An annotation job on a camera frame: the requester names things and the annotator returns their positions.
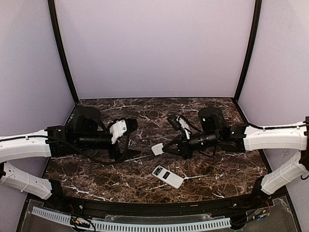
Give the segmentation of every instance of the black cable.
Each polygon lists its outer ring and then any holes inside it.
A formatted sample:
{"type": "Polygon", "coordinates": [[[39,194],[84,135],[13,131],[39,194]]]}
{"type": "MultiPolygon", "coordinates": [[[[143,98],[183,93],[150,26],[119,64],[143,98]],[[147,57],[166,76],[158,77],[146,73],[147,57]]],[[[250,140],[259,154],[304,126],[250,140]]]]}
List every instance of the black cable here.
{"type": "Polygon", "coordinates": [[[213,148],[213,152],[212,152],[212,155],[211,155],[211,156],[210,156],[210,155],[207,155],[206,153],[204,153],[204,152],[202,152],[202,151],[198,151],[198,152],[199,152],[199,154],[202,154],[202,155],[205,155],[205,156],[207,156],[207,157],[212,158],[212,157],[214,157],[215,154],[216,154],[216,149],[217,149],[217,146],[215,146],[215,147],[213,148]]]}
{"type": "Polygon", "coordinates": [[[16,140],[16,139],[25,139],[25,138],[26,138],[25,136],[19,136],[19,137],[1,139],[0,142],[11,141],[11,140],[16,140]]]}
{"type": "Polygon", "coordinates": [[[246,222],[243,222],[243,223],[240,223],[240,224],[232,224],[232,226],[242,226],[242,225],[246,225],[247,223],[253,221],[253,218],[251,218],[250,220],[246,221],[246,222]]]}
{"type": "Polygon", "coordinates": [[[256,209],[254,209],[251,213],[249,213],[248,215],[246,215],[245,217],[243,217],[242,219],[238,220],[237,222],[234,222],[232,225],[237,225],[237,223],[243,221],[244,219],[246,219],[247,217],[251,216],[252,214],[254,214],[256,212],[256,210],[258,210],[261,206],[257,207],[256,209]]]}
{"type": "Polygon", "coordinates": [[[45,135],[31,135],[31,136],[28,136],[28,138],[47,138],[47,139],[51,139],[51,140],[54,140],[54,141],[57,141],[57,142],[61,142],[71,148],[73,148],[79,155],[83,155],[85,156],[86,158],[92,160],[93,162],[95,163],[99,163],[99,164],[102,164],[102,165],[112,165],[112,164],[116,164],[116,163],[120,163],[119,160],[123,160],[123,158],[126,156],[126,152],[127,152],[127,145],[128,145],[128,142],[126,143],[126,149],[123,151],[121,157],[113,162],[103,162],[103,161],[100,161],[98,159],[95,159],[93,158],[92,156],[84,153],[83,151],[79,150],[78,148],[76,148],[75,146],[73,146],[72,144],[68,143],[67,141],[64,141],[64,140],[61,140],[61,139],[58,139],[58,138],[55,138],[55,137],[52,137],[52,136],[45,136],[45,135]]]}
{"type": "Polygon", "coordinates": [[[179,117],[181,117],[190,127],[192,127],[193,129],[195,129],[198,132],[203,132],[201,131],[199,128],[197,128],[196,126],[194,126],[193,124],[191,124],[191,122],[183,115],[180,115],[179,117]]]}
{"type": "Polygon", "coordinates": [[[302,180],[307,180],[307,179],[309,178],[309,175],[306,176],[306,177],[303,177],[303,175],[301,175],[300,178],[301,178],[302,180]]]}
{"type": "Polygon", "coordinates": [[[252,123],[248,123],[249,126],[252,126],[253,128],[259,129],[259,130],[274,130],[274,129],[293,129],[293,128],[297,128],[297,127],[305,127],[305,126],[309,126],[308,124],[302,124],[302,125],[298,125],[298,126],[283,126],[283,127],[261,127],[261,126],[257,126],[255,124],[252,123]]]}
{"type": "MultiPolygon", "coordinates": [[[[82,217],[82,216],[79,216],[79,215],[77,215],[77,214],[71,214],[71,216],[76,217],[76,220],[77,220],[78,218],[81,218],[81,219],[87,221],[87,222],[92,226],[93,231],[94,231],[94,232],[97,231],[95,225],[94,225],[93,222],[90,221],[89,219],[86,219],[86,218],[84,218],[84,217],[82,217]]],[[[79,228],[77,228],[77,226],[78,226],[78,225],[75,225],[75,224],[74,224],[74,227],[75,227],[76,231],[78,231],[78,232],[83,232],[83,231],[84,231],[84,229],[79,229],[79,228]]]]}
{"type": "MultiPolygon", "coordinates": [[[[61,209],[58,209],[57,207],[53,206],[53,205],[52,205],[51,203],[49,203],[48,201],[45,201],[44,203],[48,203],[51,207],[53,207],[53,208],[54,208],[55,210],[57,210],[57,211],[60,211],[61,213],[67,213],[67,212],[64,212],[64,211],[62,211],[61,209]]],[[[70,215],[76,217],[76,219],[77,219],[77,218],[82,218],[82,219],[84,219],[85,221],[87,221],[87,222],[93,227],[93,231],[94,231],[94,232],[97,231],[95,225],[94,225],[90,220],[88,220],[88,219],[86,219],[86,218],[84,218],[84,217],[82,217],[82,216],[80,216],[80,215],[78,215],[78,214],[71,213],[70,215]]],[[[74,227],[76,228],[76,231],[78,231],[78,232],[79,232],[79,231],[84,231],[84,230],[82,230],[82,229],[78,229],[78,228],[76,227],[76,225],[74,225],[74,227]]]]}
{"type": "Polygon", "coordinates": [[[184,128],[189,134],[193,134],[192,131],[190,131],[188,128],[184,128]]]}

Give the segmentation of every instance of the black frame pole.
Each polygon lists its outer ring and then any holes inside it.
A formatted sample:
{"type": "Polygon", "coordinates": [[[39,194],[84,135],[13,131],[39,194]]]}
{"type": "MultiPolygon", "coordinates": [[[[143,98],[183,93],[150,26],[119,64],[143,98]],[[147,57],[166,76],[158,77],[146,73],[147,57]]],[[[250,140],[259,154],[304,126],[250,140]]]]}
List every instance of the black frame pole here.
{"type": "Polygon", "coordinates": [[[60,29],[59,29],[59,24],[58,24],[58,18],[57,18],[57,13],[56,13],[55,1],[54,0],[48,0],[48,7],[49,7],[50,18],[51,18],[51,21],[52,21],[54,36],[55,36],[55,40],[56,40],[56,44],[57,44],[58,53],[59,53],[59,56],[60,56],[62,68],[63,68],[64,74],[66,76],[66,80],[68,82],[69,89],[70,89],[71,95],[73,97],[73,100],[74,100],[75,104],[77,104],[79,99],[78,99],[77,92],[76,92],[76,89],[75,89],[75,86],[74,86],[74,83],[73,83],[72,75],[70,73],[67,57],[66,57],[64,47],[63,47],[63,43],[62,43],[62,39],[61,39],[61,34],[60,34],[60,29]]]}
{"type": "Polygon", "coordinates": [[[255,38],[256,38],[256,33],[257,33],[257,26],[259,24],[259,19],[260,19],[261,6],[262,6],[262,0],[255,0],[253,20],[252,20],[252,25],[251,25],[251,31],[250,31],[250,36],[249,36],[247,52],[246,52],[245,60],[244,60],[243,66],[242,66],[239,82],[238,82],[237,89],[236,89],[235,96],[234,96],[234,99],[236,101],[238,101],[239,98],[240,98],[241,91],[242,91],[243,85],[245,83],[247,71],[248,71],[248,68],[249,68],[251,55],[252,55],[252,51],[253,51],[253,47],[254,47],[254,42],[255,42],[255,38]]]}

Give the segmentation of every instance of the lavender wall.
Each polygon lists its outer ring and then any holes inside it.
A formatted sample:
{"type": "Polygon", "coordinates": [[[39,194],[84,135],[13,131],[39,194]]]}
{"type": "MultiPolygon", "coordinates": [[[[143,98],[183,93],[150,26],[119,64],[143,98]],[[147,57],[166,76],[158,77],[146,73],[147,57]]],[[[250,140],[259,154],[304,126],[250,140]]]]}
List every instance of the lavender wall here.
{"type": "MultiPolygon", "coordinates": [[[[286,124],[309,116],[309,1],[264,0],[240,105],[252,123],[286,124]]],[[[273,169],[295,151],[266,150],[273,169]]],[[[309,232],[309,181],[287,185],[302,230],[309,232]]]]}
{"type": "Polygon", "coordinates": [[[81,99],[232,97],[254,0],[57,0],[81,99]]]}
{"type": "MultiPolygon", "coordinates": [[[[0,135],[64,124],[73,108],[58,56],[47,1],[0,4],[0,135]]],[[[11,163],[41,176],[46,159],[11,163]]],[[[0,232],[16,230],[26,194],[0,186],[0,232]]]]}

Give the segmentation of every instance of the red wire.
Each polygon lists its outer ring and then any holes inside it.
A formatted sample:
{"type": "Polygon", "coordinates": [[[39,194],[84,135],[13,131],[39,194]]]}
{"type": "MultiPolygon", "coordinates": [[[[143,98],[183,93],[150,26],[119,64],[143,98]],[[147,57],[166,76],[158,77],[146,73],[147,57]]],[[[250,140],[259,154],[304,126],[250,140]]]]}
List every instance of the red wire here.
{"type": "Polygon", "coordinates": [[[71,205],[71,204],[70,204],[70,206],[71,206],[71,209],[72,209],[72,213],[74,214],[74,208],[73,208],[73,205],[71,205]]]}
{"type": "Polygon", "coordinates": [[[269,205],[269,202],[268,201],[265,201],[266,204],[268,205],[268,209],[269,209],[269,212],[270,212],[270,205],[269,205]]]}

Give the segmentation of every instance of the white remote control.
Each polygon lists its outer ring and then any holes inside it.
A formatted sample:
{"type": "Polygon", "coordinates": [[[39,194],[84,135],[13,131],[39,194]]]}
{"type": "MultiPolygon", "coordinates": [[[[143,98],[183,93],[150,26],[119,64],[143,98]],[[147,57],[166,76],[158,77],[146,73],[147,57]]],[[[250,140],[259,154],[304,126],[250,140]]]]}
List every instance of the white remote control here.
{"type": "Polygon", "coordinates": [[[157,166],[155,168],[155,170],[153,171],[153,176],[176,189],[179,189],[180,185],[182,185],[184,180],[182,177],[170,172],[162,166],[157,166]]]}

